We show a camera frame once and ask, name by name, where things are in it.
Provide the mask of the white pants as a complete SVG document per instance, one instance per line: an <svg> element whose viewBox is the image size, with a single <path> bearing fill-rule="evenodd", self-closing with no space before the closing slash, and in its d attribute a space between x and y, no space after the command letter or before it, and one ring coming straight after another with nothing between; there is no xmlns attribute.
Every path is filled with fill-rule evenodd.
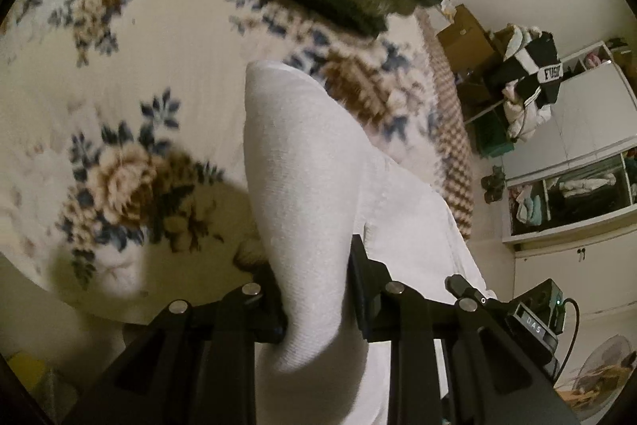
<svg viewBox="0 0 637 425"><path fill-rule="evenodd" d="M288 318L257 359L261 424L382 424L390 347L361 336L347 292L354 235L423 297L445 280L487 285L455 218L429 184L373 146L309 75L275 61L246 70L245 172L264 252Z"/></svg>

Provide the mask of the white wardrobe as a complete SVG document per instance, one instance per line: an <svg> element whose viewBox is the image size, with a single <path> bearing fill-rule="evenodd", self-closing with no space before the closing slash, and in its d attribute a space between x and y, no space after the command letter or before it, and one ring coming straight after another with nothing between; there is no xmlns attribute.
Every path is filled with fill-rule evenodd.
<svg viewBox="0 0 637 425"><path fill-rule="evenodd" d="M514 291L550 278L585 316L636 306L636 96L605 43L567 56L549 122L503 157Z"/></svg>

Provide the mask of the dark shoes on floor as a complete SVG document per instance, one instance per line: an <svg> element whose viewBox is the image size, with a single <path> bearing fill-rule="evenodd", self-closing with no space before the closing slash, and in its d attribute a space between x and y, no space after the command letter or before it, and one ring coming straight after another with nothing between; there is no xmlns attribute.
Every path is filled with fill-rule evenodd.
<svg viewBox="0 0 637 425"><path fill-rule="evenodd" d="M501 166L493 166L492 173L481 179L485 202L491 204L500 201L505 188L505 177Z"/></svg>

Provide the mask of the brown checkered blanket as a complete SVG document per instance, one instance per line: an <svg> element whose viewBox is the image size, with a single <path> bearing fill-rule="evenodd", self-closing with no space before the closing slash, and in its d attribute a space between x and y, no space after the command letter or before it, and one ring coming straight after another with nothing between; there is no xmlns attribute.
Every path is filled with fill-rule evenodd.
<svg viewBox="0 0 637 425"><path fill-rule="evenodd" d="M467 241L472 233L474 212L473 172L469 135L464 127L460 100L455 88L449 61L438 41L426 9L418 9L414 17L419 24L437 96L437 116L434 124L434 145L440 167L442 183L438 192L449 206L455 223Z"/></svg>

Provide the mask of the floral bed sheet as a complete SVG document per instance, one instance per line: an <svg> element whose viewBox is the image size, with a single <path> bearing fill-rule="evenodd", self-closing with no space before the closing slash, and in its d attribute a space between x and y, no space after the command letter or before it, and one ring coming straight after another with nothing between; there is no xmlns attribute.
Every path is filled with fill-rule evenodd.
<svg viewBox="0 0 637 425"><path fill-rule="evenodd" d="M445 179L417 16L351 35L284 0L16 0L1 27L1 250L94 315L148 323L247 282L261 250L243 154L245 70L328 89L371 142Z"/></svg>

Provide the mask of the green storage box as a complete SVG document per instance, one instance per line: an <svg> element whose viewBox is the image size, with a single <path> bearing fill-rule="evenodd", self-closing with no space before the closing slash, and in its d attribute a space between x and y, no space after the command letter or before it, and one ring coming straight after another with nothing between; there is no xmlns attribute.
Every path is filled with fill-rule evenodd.
<svg viewBox="0 0 637 425"><path fill-rule="evenodd" d="M502 157L514 150L508 137L508 121L501 108L486 112L473 122L477 152L481 157Z"/></svg>

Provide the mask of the black white jacket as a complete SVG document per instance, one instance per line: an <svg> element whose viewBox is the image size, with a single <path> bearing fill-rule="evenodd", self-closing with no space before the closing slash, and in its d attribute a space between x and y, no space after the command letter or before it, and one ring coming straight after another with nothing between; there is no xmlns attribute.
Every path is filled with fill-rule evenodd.
<svg viewBox="0 0 637 425"><path fill-rule="evenodd" d="M525 107L533 102L538 108L555 104L564 65L558 57L553 35L542 31L537 38L504 59L487 76L491 93L513 87L513 92Z"/></svg>

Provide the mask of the large brown cardboard box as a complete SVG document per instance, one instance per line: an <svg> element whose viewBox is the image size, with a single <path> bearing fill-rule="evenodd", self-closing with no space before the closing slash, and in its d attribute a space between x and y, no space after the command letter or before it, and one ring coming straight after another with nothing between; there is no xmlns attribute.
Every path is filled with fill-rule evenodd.
<svg viewBox="0 0 637 425"><path fill-rule="evenodd" d="M455 8L453 23L437 34L437 40L453 73L484 72L500 59L488 33L464 4Z"/></svg>

